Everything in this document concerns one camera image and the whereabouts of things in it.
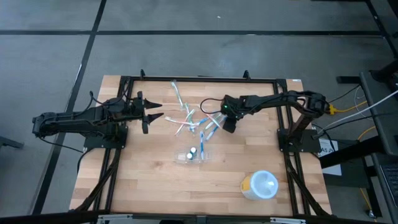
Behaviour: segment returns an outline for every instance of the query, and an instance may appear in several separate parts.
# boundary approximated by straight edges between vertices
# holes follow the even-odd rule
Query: yellow cable
[[[363,192],[362,188],[360,188],[360,190],[362,193],[362,197],[363,197],[363,199],[365,199],[366,205],[368,206],[368,209],[372,210],[371,204],[369,203],[368,199],[366,198],[365,193]]]
[[[346,110],[339,110],[339,109],[336,109],[336,112],[344,113],[344,112],[350,111],[350,110],[352,110],[352,109],[355,109],[357,106],[364,105],[365,103],[367,103],[367,101],[364,101],[364,102],[362,102],[362,103],[360,103],[360,104],[358,104],[358,105],[356,105],[356,106],[350,107],[350,108],[348,108],[348,109],[346,109]]]
[[[370,132],[372,129],[376,128],[375,126],[368,128],[367,130],[365,130],[364,132],[362,132],[362,134],[358,137],[358,140],[361,140],[361,138],[368,132]]]
[[[361,140],[361,138],[362,138],[366,133],[368,133],[370,130],[372,130],[372,129],[374,129],[374,128],[375,128],[375,126],[373,126],[373,127],[371,127],[371,128],[368,128],[367,130],[365,130],[364,132],[362,132],[362,134],[358,137],[358,140]],[[360,188],[360,190],[361,190],[361,193],[362,193],[362,197],[363,197],[363,199],[365,199],[366,205],[368,206],[368,209],[369,209],[369,210],[372,210],[371,204],[369,203],[368,199],[366,198],[365,193],[363,192],[362,188]]]

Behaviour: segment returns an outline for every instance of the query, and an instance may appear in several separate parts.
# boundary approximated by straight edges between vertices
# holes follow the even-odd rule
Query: gray floor
[[[0,29],[90,30],[99,0],[2,0]],[[398,30],[391,10],[374,1],[386,27]],[[108,1],[100,30],[377,30],[363,3],[288,0]],[[75,81],[88,36],[0,35],[0,135],[25,142],[21,150],[0,150],[0,217],[30,213],[51,146],[31,133],[31,118],[63,111]],[[75,110],[88,92],[98,94],[103,75],[299,78],[307,90],[332,99],[353,85],[335,77],[380,68],[392,60],[385,40],[354,37],[266,36],[97,36]],[[353,105],[353,95],[336,107]],[[324,116],[324,126],[344,116]],[[342,126],[333,138],[356,139],[371,121]],[[81,149],[83,138],[68,134],[65,144]],[[72,195],[79,154],[64,149],[55,170],[44,213],[64,212]],[[358,189],[328,186],[333,213],[370,220]],[[390,222],[380,195],[384,218]]]

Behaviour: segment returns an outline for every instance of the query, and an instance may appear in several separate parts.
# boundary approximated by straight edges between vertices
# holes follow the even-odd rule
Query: toothbrush
[[[206,127],[205,130],[209,129],[210,127],[212,127],[212,125],[214,124],[214,121],[210,122]]]
[[[204,153],[204,148],[203,148],[203,139],[205,138],[205,134],[203,131],[200,132],[200,157],[202,160],[205,159],[205,153]]]
[[[187,109],[187,114],[189,115],[189,104],[188,103],[185,103],[185,109]],[[188,122],[193,123],[192,114],[191,114],[191,116],[188,117]],[[188,130],[191,131],[192,133],[195,133],[195,127],[188,127]]]
[[[215,126],[215,127],[213,128],[213,130],[211,131],[211,133],[210,133],[209,135],[207,135],[206,141],[209,141],[209,139],[213,136],[213,134],[217,131],[217,129],[218,129],[218,126]]]
[[[203,123],[206,122],[208,119],[209,119],[209,118],[203,118],[203,119],[200,120],[199,122],[196,122],[196,123],[195,123],[195,126],[199,126],[199,125],[203,124]],[[196,128],[195,126],[189,127],[189,130],[194,131],[195,128]]]
[[[178,123],[178,124],[187,124],[187,125],[194,125],[194,126],[196,126],[196,124],[189,123],[189,122],[175,121],[175,120],[173,120],[173,119],[172,119],[171,117],[169,117],[169,116],[166,116],[164,119],[166,119],[167,121],[171,121],[171,122],[174,122],[174,123]]]
[[[189,112],[189,114],[185,118],[185,122],[187,122],[189,120],[189,118],[191,117],[191,115],[194,114],[194,112],[195,112],[195,109],[193,109],[193,110],[191,110],[191,112]],[[184,124],[181,124],[181,126],[179,127],[179,129],[177,130],[177,132],[174,135],[177,136],[180,133],[180,131],[182,130],[183,127],[184,127]]]
[[[174,87],[174,91],[175,91],[175,94],[176,94],[176,96],[178,98],[178,101],[180,102],[181,108],[184,108],[184,105],[183,105],[182,100],[181,100],[180,92],[178,91],[178,88],[177,88],[177,86],[175,84],[175,80],[172,81],[172,86]]]
[[[207,117],[209,117],[220,128],[220,124],[216,121],[216,119],[214,119],[210,114],[206,114],[206,115],[207,115]]]

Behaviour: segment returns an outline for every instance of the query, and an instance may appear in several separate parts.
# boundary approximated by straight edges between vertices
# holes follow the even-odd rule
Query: label sticker
[[[242,191],[247,191],[250,190],[250,179],[251,179],[251,175],[245,177],[241,183],[241,189]]]

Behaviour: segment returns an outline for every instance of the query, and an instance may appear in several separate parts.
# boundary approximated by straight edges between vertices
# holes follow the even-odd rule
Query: battery
[[[197,153],[197,149],[195,147],[192,147],[190,152],[192,153],[192,155],[195,155]]]
[[[193,159],[193,155],[191,152],[187,153],[187,159],[192,160]]]

